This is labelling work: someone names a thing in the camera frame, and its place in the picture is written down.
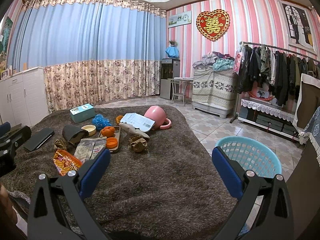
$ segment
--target chip bag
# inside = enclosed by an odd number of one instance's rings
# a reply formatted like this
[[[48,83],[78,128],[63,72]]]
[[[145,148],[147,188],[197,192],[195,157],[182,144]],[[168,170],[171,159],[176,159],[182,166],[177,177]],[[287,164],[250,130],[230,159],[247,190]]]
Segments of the chip bag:
[[[80,160],[62,149],[55,152],[53,162],[61,176],[66,175],[71,170],[77,171],[82,165]]]

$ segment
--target tiled floor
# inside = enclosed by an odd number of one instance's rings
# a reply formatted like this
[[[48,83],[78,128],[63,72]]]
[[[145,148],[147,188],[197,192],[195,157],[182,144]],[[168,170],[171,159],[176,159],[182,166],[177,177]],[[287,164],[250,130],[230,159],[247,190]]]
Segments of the tiled floor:
[[[136,98],[112,102],[104,105],[95,106],[95,108],[111,108],[124,106],[143,106],[143,105],[171,105],[169,100],[155,97]],[[282,175],[285,181],[288,180],[300,160],[302,147],[297,148],[295,144],[278,136],[263,132],[255,127],[244,123],[238,123],[235,120],[232,124],[229,123],[230,118],[221,119],[218,116],[204,113],[198,110],[193,110],[190,103],[183,106],[179,100],[175,101],[171,106],[177,108],[186,118],[187,123],[193,130],[193,133],[202,143],[204,148],[211,154],[216,142],[226,136],[244,136],[249,137],[272,149],[278,156],[282,165]],[[252,211],[248,217],[247,225],[251,227],[256,214],[259,210],[262,197],[258,197]],[[20,218],[18,227],[26,232],[27,223]]]

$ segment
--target mug handle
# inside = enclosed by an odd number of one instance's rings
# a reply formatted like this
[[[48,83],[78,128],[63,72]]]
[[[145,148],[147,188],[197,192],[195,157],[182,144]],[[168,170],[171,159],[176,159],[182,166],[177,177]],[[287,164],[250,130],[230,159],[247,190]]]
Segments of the mug handle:
[[[160,130],[169,129],[171,127],[171,121],[168,118],[165,119],[165,122],[168,122],[168,124],[167,125],[161,125],[160,126]]]

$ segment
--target brown fluffy rug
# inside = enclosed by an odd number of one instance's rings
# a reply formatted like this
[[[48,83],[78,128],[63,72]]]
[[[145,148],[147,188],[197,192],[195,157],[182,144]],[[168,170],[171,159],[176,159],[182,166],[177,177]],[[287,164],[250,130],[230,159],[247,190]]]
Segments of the brown fluffy rug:
[[[146,154],[129,149],[129,135],[122,131],[120,151],[111,156],[110,166],[86,203],[107,232],[127,231],[162,240],[210,239],[232,211],[236,199],[229,195],[184,116],[174,107],[161,107],[172,120],[172,127],[149,132]],[[116,116],[132,112],[143,115],[148,108],[95,111],[115,125]],[[76,125],[82,127],[90,122],[91,119]],[[33,127],[33,133],[52,127],[55,135],[34,152],[28,153],[22,147],[17,150],[17,168],[2,177],[8,191],[23,192],[30,197],[40,173],[58,176],[52,161],[53,142],[61,136],[66,124],[74,123],[69,110],[61,110]],[[70,146],[68,150],[73,154],[75,148]],[[63,202],[70,225],[76,227],[66,206]]]

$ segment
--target red heart decoration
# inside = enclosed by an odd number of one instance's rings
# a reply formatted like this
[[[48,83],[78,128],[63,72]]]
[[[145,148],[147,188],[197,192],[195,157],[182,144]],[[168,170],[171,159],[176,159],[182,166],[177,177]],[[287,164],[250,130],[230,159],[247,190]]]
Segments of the red heart decoration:
[[[221,9],[213,12],[202,12],[197,17],[197,28],[209,40],[216,41],[229,28],[229,14]]]

